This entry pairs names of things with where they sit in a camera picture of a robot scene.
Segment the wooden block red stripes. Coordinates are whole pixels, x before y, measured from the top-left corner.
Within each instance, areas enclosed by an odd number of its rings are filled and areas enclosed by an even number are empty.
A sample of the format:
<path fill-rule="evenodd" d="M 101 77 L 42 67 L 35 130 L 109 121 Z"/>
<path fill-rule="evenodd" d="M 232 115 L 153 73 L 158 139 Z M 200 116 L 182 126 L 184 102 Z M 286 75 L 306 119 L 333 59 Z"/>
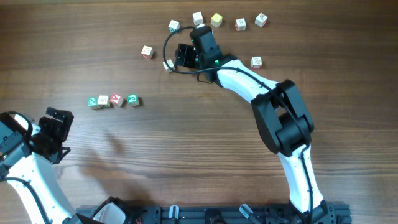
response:
<path fill-rule="evenodd" d="M 174 63 L 171 59 L 162 62 L 164 69 L 167 73 L 173 72 L 175 70 Z"/>

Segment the green N block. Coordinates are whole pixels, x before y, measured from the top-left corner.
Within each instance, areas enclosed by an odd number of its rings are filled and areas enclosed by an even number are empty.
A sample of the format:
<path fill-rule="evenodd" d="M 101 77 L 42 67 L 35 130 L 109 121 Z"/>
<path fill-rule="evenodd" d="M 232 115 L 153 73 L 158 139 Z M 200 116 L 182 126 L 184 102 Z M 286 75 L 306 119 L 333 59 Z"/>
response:
<path fill-rule="evenodd" d="M 96 109 L 100 109 L 100 105 L 98 104 L 98 97 L 90 97 L 88 98 L 88 107 L 96 110 Z"/>

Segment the plain wooden block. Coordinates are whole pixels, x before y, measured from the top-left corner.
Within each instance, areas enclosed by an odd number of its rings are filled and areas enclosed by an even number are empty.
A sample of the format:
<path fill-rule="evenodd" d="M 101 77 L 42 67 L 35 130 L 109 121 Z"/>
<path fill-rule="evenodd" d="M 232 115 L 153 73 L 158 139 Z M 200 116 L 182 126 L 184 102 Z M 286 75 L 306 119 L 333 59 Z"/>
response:
<path fill-rule="evenodd" d="M 109 108 L 110 107 L 110 100 L 108 95 L 99 95 L 98 96 L 98 106 L 100 108 Z"/>

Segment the red A block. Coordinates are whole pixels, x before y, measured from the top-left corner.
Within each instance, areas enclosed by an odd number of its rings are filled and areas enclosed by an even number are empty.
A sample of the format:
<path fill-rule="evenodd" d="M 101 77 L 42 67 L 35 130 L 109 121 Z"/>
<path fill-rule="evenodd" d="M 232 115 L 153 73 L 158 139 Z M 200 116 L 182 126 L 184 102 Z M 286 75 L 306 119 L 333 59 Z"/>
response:
<path fill-rule="evenodd" d="M 111 97 L 109 98 L 109 101 L 110 101 L 112 104 L 114 104 L 114 105 L 116 105 L 116 106 L 118 106 L 118 107 L 122 107 L 122 105 L 124 104 L 124 98 L 123 98 L 123 96 L 122 96 L 122 95 L 119 95 L 119 94 L 117 94 L 117 93 L 113 93 L 113 94 L 111 95 Z"/>

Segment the green picture block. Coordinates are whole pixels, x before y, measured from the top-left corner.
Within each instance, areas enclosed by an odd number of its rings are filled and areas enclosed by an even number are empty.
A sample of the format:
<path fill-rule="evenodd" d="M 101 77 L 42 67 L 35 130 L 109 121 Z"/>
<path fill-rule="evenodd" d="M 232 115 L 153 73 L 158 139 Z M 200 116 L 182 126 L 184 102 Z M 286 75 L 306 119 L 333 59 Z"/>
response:
<path fill-rule="evenodd" d="M 127 103 L 129 106 L 138 106 L 140 105 L 139 97 L 136 94 L 130 94 L 127 96 Z"/>

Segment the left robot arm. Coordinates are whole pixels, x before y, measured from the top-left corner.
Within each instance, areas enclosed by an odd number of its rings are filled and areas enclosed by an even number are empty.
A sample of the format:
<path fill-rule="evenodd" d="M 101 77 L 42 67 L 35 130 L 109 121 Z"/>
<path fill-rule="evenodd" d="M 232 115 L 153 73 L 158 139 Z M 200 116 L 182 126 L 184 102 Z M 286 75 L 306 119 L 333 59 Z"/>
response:
<path fill-rule="evenodd" d="M 1 182 L 15 189 L 32 223 L 127 223 L 118 199 L 84 216 L 60 188 L 53 165 L 70 152 L 63 143 L 73 119 L 71 112 L 51 107 L 37 125 L 18 112 L 1 113 Z"/>

